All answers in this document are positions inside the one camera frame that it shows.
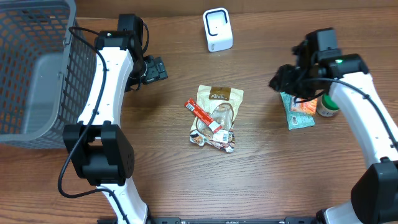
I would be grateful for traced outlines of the small orange box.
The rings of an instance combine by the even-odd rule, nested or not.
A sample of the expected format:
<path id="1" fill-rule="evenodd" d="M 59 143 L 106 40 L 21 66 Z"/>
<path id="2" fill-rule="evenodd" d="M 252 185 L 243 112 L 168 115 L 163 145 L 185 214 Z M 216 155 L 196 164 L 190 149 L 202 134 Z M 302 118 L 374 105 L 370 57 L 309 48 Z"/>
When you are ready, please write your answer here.
<path id="1" fill-rule="evenodd" d="M 307 101 L 304 103 L 299 103 L 299 101 L 302 101 L 302 99 L 297 98 L 297 101 L 295 101 L 295 99 L 292 98 L 290 106 L 291 111 L 307 114 L 310 116 L 313 116 L 316 113 L 317 99 L 314 99 L 312 101 Z"/>

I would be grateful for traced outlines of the green lid jar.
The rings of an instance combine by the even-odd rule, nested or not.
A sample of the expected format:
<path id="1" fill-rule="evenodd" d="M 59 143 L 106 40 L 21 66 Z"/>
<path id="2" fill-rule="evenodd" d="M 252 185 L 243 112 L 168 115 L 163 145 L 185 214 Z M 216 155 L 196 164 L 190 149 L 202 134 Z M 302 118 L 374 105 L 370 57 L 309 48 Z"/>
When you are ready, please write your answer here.
<path id="1" fill-rule="evenodd" d="M 339 107 L 331 100 L 330 96 L 323 94 L 317 101 L 317 113 L 324 117 L 334 116 L 339 112 Z"/>

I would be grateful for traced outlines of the teal white tissue pack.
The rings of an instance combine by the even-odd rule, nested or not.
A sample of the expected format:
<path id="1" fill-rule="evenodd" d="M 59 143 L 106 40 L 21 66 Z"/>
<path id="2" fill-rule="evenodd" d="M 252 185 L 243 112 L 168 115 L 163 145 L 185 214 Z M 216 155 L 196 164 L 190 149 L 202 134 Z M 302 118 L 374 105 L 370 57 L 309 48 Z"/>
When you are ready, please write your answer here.
<path id="1" fill-rule="evenodd" d="M 307 128 L 315 125 L 314 118 L 309 114 L 299 113 L 290 110 L 293 100 L 292 95 L 286 94 L 284 92 L 282 92 L 280 95 L 282 98 L 282 103 L 284 105 L 289 130 Z"/>

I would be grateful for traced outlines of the red snack bar box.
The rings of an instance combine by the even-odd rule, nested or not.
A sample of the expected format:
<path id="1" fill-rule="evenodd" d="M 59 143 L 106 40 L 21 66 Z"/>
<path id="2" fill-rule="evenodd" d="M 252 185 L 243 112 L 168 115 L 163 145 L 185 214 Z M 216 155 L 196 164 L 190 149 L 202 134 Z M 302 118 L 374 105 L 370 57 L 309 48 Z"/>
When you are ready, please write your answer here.
<path id="1" fill-rule="evenodd" d="M 222 125 L 217 123 L 208 113 L 198 106 L 192 98 L 185 103 L 185 107 L 189 109 L 198 119 L 205 123 L 213 133 L 217 133 L 222 129 Z"/>

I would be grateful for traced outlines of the white snack wrapper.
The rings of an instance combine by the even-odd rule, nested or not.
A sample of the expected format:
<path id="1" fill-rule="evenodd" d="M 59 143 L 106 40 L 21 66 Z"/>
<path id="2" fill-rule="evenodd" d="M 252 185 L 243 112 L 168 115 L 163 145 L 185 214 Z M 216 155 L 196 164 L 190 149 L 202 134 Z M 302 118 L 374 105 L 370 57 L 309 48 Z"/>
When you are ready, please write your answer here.
<path id="1" fill-rule="evenodd" d="M 197 99 L 188 100 L 185 107 L 194 111 L 194 107 L 199 106 L 216 124 L 211 125 L 196 116 L 190 129 L 190 142 L 232 153 L 236 144 L 234 122 L 243 96 L 244 92 L 239 89 L 200 85 Z"/>

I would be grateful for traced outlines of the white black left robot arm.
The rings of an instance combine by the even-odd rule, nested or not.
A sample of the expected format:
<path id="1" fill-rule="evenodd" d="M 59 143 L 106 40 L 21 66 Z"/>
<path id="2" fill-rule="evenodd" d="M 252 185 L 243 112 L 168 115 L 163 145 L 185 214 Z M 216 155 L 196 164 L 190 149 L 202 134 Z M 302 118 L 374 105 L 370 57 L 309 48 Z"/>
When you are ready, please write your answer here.
<path id="1" fill-rule="evenodd" d="M 145 56 L 149 33 L 141 28 L 118 28 L 97 34 L 91 48 L 97 66 L 86 105 L 76 124 L 63 130 L 68 157 L 60 171 L 58 191 L 66 198 L 101 192 L 115 214 L 114 223 L 155 223 L 134 184 L 134 150 L 121 130 L 124 94 L 132 86 L 167 78 L 161 58 Z M 93 190 L 68 194 L 62 180 L 69 164 Z"/>

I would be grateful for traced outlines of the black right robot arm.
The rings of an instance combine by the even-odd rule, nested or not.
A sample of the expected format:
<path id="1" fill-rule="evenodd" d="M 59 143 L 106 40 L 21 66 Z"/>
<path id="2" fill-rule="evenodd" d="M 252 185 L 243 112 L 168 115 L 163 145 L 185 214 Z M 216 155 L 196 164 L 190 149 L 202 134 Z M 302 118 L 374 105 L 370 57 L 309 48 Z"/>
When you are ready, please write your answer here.
<path id="1" fill-rule="evenodd" d="M 326 93 L 345 116 L 362 149 L 366 172 L 350 199 L 317 213 L 318 223 L 387 223 L 397 220 L 397 125 L 383 105 L 358 54 L 279 67 L 269 86 L 302 99 Z"/>

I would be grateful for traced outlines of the white barcode scanner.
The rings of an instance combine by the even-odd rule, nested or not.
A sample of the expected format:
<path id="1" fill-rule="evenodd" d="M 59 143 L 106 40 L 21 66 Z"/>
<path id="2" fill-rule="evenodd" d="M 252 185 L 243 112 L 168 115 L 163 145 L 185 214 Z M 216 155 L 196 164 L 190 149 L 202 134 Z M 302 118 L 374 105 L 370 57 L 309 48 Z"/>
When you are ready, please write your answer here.
<path id="1" fill-rule="evenodd" d="M 210 52 L 227 50 L 233 46 L 233 31 L 229 13 L 225 8 L 219 7 L 205 11 L 203 24 Z"/>

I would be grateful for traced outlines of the grey plastic basket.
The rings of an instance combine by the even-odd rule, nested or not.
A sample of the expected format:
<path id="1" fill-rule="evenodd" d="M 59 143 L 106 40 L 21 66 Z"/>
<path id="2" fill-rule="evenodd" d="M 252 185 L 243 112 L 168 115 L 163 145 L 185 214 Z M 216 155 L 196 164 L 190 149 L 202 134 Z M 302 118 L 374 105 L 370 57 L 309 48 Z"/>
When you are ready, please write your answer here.
<path id="1" fill-rule="evenodd" d="M 74 1 L 1 2 L 1 145 L 27 149 L 64 146 L 96 69 L 76 22 Z"/>

